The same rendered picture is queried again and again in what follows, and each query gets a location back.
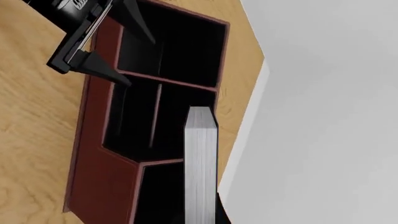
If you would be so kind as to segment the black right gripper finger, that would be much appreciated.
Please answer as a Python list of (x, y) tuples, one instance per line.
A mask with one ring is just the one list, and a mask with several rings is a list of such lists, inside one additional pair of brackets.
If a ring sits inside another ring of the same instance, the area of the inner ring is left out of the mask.
[(215, 212), (215, 214), (216, 214), (215, 224), (231, 224), (231, 222), (224, 210), (219, 193), (216, 193), (216, 212)]

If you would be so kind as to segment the red-brown desk caddy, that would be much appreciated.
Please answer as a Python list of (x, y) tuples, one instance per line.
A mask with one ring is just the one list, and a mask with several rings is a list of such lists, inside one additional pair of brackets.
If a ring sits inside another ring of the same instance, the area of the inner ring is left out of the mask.
[(189, 109), (216, 121), (229, 24), (161, 0), (137, 5), (155, 44), (106, 17), (91, 46), (131, 86), (85, 78), (64, 205), (84, 224), (185, 224)]

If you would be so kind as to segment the grey-paged book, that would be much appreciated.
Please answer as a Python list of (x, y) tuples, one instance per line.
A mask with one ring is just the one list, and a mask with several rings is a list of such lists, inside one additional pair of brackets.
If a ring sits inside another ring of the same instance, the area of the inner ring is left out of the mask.
[(185, 224), (216, 223), (218, 128), (210, 108), (189, 109), (184, 128)]

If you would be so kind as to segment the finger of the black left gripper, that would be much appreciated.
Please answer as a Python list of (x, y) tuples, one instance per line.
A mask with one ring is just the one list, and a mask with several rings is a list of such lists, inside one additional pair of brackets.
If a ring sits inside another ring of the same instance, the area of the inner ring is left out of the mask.
[(137, 5), (137, 0), (123, 0), (124, 26), (138, 39), (155, 44), (155, 38), (146, 25)]
[(76, 52), (76, 72), (102, 78), (118, 85), (131, 86), (131, 82), (125, 76), (110, 67), (95, 51)]

